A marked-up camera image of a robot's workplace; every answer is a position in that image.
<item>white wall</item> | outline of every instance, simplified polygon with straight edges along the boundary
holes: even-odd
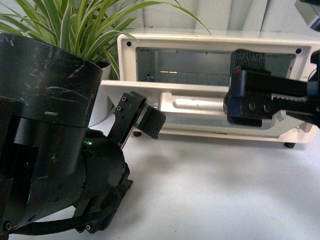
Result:
[[[19,10],[13,0],[0,0],[14,10]],[[131,0],[119,1],[115,8]],[[267,32],[292,32],[319,36],[308,28],[295,7],[296,0],[179,0],[179,3],[195,13],[209,29],[247,30]],[[8,12],[0,5],[0,12]],[[168,5],[154,5],[141,9],[130,17],[139,17],[133,28],[191,28],[202,26]]]

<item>spider plant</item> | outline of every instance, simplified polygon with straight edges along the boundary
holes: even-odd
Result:
[[[176,0],[176,4],[154,0],[137,3],[138,0],[132,0],[109,15],[106,14],[110,12],[108,9],[120,0],[14,1],[25,15],[0,2],[11,12],[0,12],[0,31],[27,36],[60,47],[93,63],[109,60],[118,77],[119,67],[114,46],[118,35],[130,35],[127,29],[136,18],[126,18],[128,14],[148,6],[166,4],[204,26]]]

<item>white table surface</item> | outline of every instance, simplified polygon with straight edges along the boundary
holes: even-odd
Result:
[[[108,134],[113,114],[95,126]],[[320,135],[282,143],[130,136],[133,185],[105,231],[10,240],[319,240]],[[68,218],[68,208],[46,220]]]

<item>hole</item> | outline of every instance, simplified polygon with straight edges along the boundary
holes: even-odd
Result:
[[[92,158],[92,152],[90,152],[89,150],[85,151],[85,154],[89,157]]]
[[[23,166],[24,169],[28,169],[29,163],[26,161],[26,162],[23,163],[22,166]]]
[[[36,217],[36,215],[30,217],[29,220],[26,223],[30,223],[35,217]]]
[[[256,106],[255,106],[254,103],[249,103],[249,109],[250,109],[251,111],[255,110],[255,108],[256,108]]]
[[[12,229],[12,225],[9,221],[5,221],[3,224],[3,228],[5,231],[10,231]]]
[[[270,106],[269,105],[264,105],[263,110],[268,113],[270,111]]]

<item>screw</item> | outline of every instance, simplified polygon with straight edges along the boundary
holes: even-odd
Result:
[[[90,152],[89,150],[86,150],[85,152],[85,155],[87,155],[89,158],[92,158],[92,152]]]
[[[23,164],[23,168],[24,168],[24,169],[27,169],[28,166],[29,166],[29,163],[26,161],[26,162]]]
[[[264,106],[263,106],[263,110],[264,110],[266,113],[268,113],[268,112],[270,111],[270,106],[264,105]]]
[[[254,103],[249,103],[249,109],[251,110],[251,111],[253,111],[253,110],[255,110],[255,104]]]
[[[5,229],[6,231],[10,231],[10,230],[12,229],[11,223],[10,223],[9,221],[6,221],[6,222],[4,223],[4,229]]]

